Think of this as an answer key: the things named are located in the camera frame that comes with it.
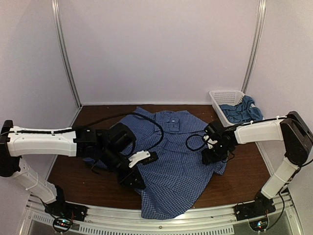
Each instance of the blue fabric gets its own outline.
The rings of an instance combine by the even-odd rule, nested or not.
[[[158,154],[156,162],[141,165],[138,169],[144,179],[146,188],[141,194],[141,216],[147,219],[170,219],[191,208],[201,195],[213,173],[222,175],[226,164],[222,162],[203,165],[201,150],[192,152],[185,146],[191,134],[203,135],[205,122],[187,111],[162,111],[151,114],[141,108],[136,113],[143,114],[164,129],[163,141],[153,148]],[[135,152],[146,150],[160,138],[158,127],[140,117],[129,115],[121,120],[135,134]],[[191,138],[189,145],[197,148],[203,144],[199,137]],[[125,149],[127,154],[131,146]]]
[[[251,104],[254,104],[254,100],[250,96],[245,95],[241,103],[235,106],[222,104],[220,105],[220,108],[231,123],[261,121],[263,115],[260,109],[257,107],[251,107]]]

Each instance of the brown wooden surface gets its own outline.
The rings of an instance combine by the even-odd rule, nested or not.
[[[205,122],[218,119],[208,105],[140,105],[149,112],[162,110],[188,110]],[[114,114],[132,112],[135,105],[84,106],[74,125],[84,125]],[[118,122],[115,118],[97,124],[94,128],[106,129]],[[237,146],[235,159],[227,163],[223,176],[213,175],[195,208],[227,205],[253,200],[255,193],[269,178],[266,165],[254,143]],[[114,174],[96,169],[93,173],[79,158],[59,156],[49,181],[63,188],[71,202],[122,209],[141,208],[141,197],[130,189],[118,185]]]

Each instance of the white wall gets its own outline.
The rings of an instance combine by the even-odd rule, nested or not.
[[[83,104],[206,104],[240,89],[258,0],[67,0],[62,25]]]
[[[50,0],[0,1],[0,125],[67,127],[76,113]],[[27,157],[46,176],[53,156]],[[0,178],[0,235],[17,232],[28,193]]]
[[[268,0],[267,15],[256,65],[248,88],[266,118],[299,112],[313,130],[313,1]],[[263,147],[276,169],[284,145]],[[290,185],[306,235],[312,234],[313,164]]]

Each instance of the blue checkered shirt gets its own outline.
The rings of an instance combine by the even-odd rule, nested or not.
[[[135,112],[155,120],[164,129],[163,141],[150,150],[155,151],[159,159],[147,165],[137,165],[146,184],[146,188],[139,191],[141,216],[147,219],[175,218],[193,206],[213,173],[222,175],[226,164],[203,165],[202,149],[193,152],[186,147],[186,139],[191,134],[204,135],[203,130],[207,125],[188,111],[151,114],[137,108]],[[121,123],[127,125],[137,138],[135,152],[148,149],[160,138],[158,127],[141,117],[128,115]],[[200,137],[194,137],[188,143],[191,148],[197,148],[203,141]],[[128,146],[124,153],[130,150],[131,146]],[[85,161],[93,163],[90,158]],[[102,162],[96,166],[105,168]]]

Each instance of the white laundry basket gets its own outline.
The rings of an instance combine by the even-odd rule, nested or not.
[[[220,105],[221,104],[228,104],[233,106],[237,105],[240,102],[242,102],[245,94],[241,91],[236,90],[210,91],[209,94],[212,98],[213,109],[215,110],[223,126],[226,127],[234,125],[235,123],[231,123],[228,121],[223,111],[221,110]]]

